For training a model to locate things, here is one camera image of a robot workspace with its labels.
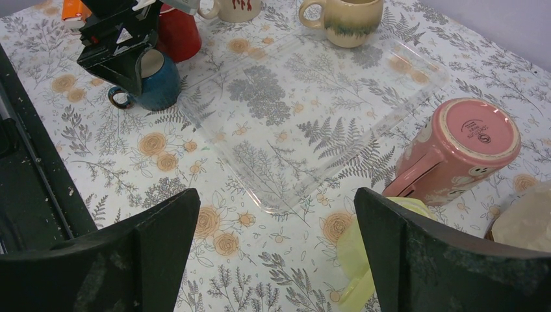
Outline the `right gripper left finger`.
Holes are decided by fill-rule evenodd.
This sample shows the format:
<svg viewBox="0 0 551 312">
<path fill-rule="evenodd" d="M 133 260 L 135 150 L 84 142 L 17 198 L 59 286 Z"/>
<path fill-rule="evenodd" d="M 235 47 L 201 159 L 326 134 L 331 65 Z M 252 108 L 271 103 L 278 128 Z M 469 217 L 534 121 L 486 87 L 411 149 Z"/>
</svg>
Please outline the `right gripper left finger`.
<svg viewBox="0 0 551 312">
<path fill-rule="evenodd" d="M 201 202 L 188 188 L 48 250 L 1 256 L 2 311 L 173 311 Z"/>
</svg>

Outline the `blue ribbed mug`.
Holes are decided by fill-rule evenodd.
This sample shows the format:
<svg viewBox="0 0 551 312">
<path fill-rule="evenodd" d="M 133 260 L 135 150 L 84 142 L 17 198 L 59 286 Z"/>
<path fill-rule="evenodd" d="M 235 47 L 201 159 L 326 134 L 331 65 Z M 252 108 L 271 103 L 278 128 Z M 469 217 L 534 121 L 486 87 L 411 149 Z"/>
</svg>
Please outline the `blue ribbed mug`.
<svg viewBox="0 0 551 312">
<path fill-rule="evenodd" d="M 163 111 L 176 104 L 181 93 L 180 75 L 174 61 L 165 53 L 150 49 L 141 58 L 142 93 L 130 94 L 119 86 L 112 87 L 107 97 L 119 109 L 138 105 L 148 111 Z"/>
</svg>

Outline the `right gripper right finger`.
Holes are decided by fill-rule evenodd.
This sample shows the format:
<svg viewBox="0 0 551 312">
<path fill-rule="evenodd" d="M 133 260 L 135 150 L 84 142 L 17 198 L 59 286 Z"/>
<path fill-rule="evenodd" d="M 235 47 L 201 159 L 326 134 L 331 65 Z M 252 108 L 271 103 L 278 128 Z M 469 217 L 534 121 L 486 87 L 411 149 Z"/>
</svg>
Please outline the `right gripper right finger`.
<svg viewBox="0 0 551 312">
<path fill-rule="evenodd" d="M 550 254 L 475 237 L 359 188 L 382 311 L 549 311 Z"/>
</svg>

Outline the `beige round mug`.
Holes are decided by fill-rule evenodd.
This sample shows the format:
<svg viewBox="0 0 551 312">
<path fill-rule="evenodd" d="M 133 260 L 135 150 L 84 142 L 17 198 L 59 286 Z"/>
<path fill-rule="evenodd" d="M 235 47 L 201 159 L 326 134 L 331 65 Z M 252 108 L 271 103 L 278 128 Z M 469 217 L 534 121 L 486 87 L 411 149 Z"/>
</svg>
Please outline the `beige round mug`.
<svg viewBox="0 0 551 312">
<path fill-rule="evenodd" d="M 321 8 L 316 20 L 305 17 L 305 11 L 313 5 Z M 376 32 L 383 11 L 383 0 L 308 0 L 300 5 L 298 17 L 307 28 L 323 30 L 326 38 L 336 46 L 355 48 L 365 44 Z"/>
</svg>

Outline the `red mug black handle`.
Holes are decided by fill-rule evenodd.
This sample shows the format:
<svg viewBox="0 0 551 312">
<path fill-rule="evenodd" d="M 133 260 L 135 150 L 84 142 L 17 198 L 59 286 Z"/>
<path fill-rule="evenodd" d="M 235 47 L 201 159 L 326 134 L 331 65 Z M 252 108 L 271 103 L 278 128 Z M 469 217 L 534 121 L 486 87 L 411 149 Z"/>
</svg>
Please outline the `red mug black handle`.
<svg viewBox="0 0 551 312">
<path fill-rule="evenodd" d="M 159 13 L 159 40 L 156 48 L 175 63 L 180 63 L 196 55 L 201 44 L 194 17 L 163 4 Z"/>
</svg>

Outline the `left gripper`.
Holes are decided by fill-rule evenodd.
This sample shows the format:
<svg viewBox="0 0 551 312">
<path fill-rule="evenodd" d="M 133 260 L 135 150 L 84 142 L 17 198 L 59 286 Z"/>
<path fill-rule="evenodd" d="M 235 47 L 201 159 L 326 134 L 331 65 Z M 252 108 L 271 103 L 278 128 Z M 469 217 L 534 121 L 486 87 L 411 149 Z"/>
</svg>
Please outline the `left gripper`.
<svg viewBox="0 0 551 312">
<path fill-rule="evenodd" d="M 142 93 L 141 60 L 157 43 L 160 1 L 134 10 L 139 1 L 83 1 L 91 11 L 80 28 L 84 45 L 78 65 L 88 73 L 122 87 L 134 96 Z"/>
</svg>

